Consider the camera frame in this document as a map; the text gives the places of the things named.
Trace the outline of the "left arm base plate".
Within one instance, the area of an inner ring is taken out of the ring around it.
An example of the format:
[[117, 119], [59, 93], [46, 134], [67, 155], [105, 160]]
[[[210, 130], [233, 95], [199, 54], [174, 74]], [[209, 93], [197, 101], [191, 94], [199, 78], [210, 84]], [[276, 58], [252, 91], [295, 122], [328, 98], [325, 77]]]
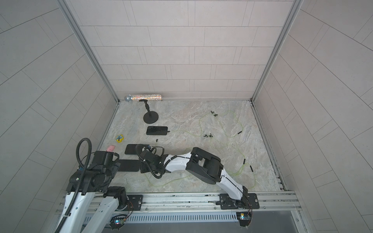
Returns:
[[142, 206], [142, 195], [128, 195], [119, 197], [119, 206], [116, 211], [140, 211]]

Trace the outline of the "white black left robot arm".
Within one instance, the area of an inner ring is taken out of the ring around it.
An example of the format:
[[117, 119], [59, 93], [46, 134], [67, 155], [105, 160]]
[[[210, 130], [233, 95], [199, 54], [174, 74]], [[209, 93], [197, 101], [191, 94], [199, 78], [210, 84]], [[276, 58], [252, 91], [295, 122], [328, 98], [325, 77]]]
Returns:
[[[119, 155], [109, 151], [96, 151], [86, 158], [84, 167], [70, 178], [65, 206], [56, 233], [101, 233], [116, 210], [123, 210], [130, 202], [126, 190], [110, 183], [119, 170]], [[103, 194], [98, 210], [83, 226], [88, 208], [97, 193]]]

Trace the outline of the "blue-edged smartphone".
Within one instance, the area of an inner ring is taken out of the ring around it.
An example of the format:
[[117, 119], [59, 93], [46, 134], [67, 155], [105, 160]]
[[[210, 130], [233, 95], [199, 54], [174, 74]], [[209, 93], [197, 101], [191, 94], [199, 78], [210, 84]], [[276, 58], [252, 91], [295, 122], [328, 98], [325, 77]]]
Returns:
[[120, 166], [118, 172], [138, 172], [140, 171], [141, 161], [140, 160], [127, 160], [120, 159], [118, 161]]
[[126, 155], [139, 155], [143, 152], [143, 144], [128, 144], [125, 149]]

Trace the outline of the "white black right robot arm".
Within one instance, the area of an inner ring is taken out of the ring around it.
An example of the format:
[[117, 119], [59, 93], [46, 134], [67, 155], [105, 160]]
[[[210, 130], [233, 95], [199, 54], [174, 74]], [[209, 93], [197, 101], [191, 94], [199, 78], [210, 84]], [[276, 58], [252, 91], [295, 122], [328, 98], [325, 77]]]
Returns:
[[139, 160], [157, 179], [165, 173], [186, 170], [207, 184], [216, 184], [223, 189], [239, 208], [249, 208], [247, 188], [227, 173], [221, 159], [201, 148], [194, 147], [191, 152], [183, 155], [157, 155], [155, 148], [138, 144], [135, 151]]

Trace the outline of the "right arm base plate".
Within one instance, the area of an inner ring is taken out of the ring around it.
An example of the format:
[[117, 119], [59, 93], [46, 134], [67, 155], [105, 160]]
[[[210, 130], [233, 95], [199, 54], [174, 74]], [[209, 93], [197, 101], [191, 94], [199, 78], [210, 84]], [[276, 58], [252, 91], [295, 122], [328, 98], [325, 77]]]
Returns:
[[241, 200], [231, 199], [228, 194], [220, 194], [216, 205], [219, 205], [222, 210], [260, 208], [258, 197], [255, 193], [248, 193]]

